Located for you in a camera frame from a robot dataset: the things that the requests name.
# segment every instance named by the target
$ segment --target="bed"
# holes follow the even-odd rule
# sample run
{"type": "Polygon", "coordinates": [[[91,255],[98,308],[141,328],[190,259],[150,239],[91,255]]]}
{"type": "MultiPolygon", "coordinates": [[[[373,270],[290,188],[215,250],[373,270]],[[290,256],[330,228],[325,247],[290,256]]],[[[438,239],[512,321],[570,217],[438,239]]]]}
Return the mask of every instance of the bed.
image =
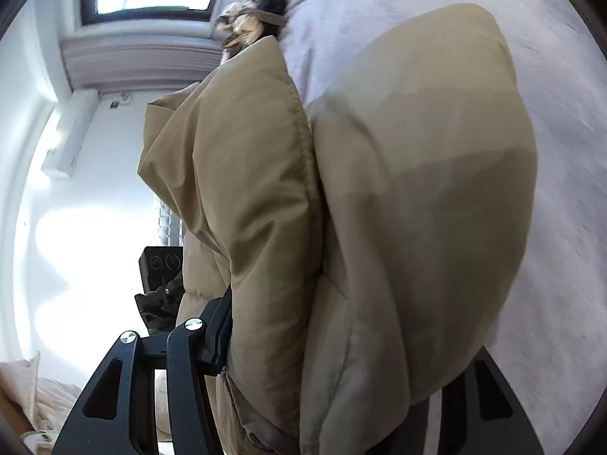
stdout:
{"type": "Polygon", "coordinates": [[[281,48],[309,103],[374,38],[459,2],[502,28],[539,151],[527,253],[487,348],[561,455],[607,384],[607,63],[582,18],[568,0],[289,0],[281,48]]]}

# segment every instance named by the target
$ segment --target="gray blanket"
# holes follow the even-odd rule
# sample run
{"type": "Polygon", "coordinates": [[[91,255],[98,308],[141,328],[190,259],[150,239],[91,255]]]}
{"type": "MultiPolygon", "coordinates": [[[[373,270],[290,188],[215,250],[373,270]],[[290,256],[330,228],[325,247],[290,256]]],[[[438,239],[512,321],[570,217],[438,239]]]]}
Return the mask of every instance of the gray blanket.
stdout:
{"type": "Polygon", "coordinates": [[[386,30],[459,2],[508,39],[539,150],[529,247],[487,346],[560,455],[607,385],[607,63],[580,16],[567,0],[291,0],[281,45],[306,103],[386,30]]]}

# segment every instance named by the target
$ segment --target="beige puffer jacket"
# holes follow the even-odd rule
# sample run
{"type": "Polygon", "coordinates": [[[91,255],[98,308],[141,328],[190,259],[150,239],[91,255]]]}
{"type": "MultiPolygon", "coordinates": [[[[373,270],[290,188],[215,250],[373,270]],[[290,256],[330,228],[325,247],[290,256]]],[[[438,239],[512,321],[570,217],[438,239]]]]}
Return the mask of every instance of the beige puffer jacket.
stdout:
{"type": "Polygon", "coordinates": [[[262,39],[149,106],[140,174],[189,230],[180,321],[234,290],[208,382],[226,452],[358,455],[483,344],[536,151],[496,22],[455,5],[378,38],[307,119],[262,39]]]}

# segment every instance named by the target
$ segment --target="black clamp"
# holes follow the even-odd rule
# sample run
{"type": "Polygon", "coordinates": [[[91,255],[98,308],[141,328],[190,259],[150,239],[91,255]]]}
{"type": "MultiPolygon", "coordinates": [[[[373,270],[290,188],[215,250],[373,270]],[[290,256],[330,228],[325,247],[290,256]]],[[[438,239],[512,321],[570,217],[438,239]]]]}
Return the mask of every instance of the black clamp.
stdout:
{"type": "Polygon", "coordinates": [[[226,365],[232,289],[172,332],[125,332],[74,405],[53,455],[158,455],[154,372],[166,369],[176,454],[222,455],[204,376],[226,365]]]}

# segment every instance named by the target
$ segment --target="white wall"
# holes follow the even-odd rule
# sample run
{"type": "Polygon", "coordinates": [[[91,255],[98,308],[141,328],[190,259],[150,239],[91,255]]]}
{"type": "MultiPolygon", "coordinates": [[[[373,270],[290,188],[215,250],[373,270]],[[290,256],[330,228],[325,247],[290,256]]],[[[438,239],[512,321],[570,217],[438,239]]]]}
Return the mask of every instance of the white wall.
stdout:
{"type": "Polygon", "coordinates": [[[55,2],[29,0],[0,41],[0,359],[20,356],[15,330],[27,305],[12,287],[20,196],[42,130],[71,94],[58,52],[55,2]]]}
{"type": "Polygon", "coordinates": [[[137,165],[145,106],[161,95],[133,93],[113,110],[118,96],[104,96],[74,176],[42,187],[28,180],[35,196],[22,211],[31,230],[20,271],[43,377],[83,386],[122,332],[146,334],[133,296],[142,292],[138,259],[157,241],[157,220],[137,165]]]}

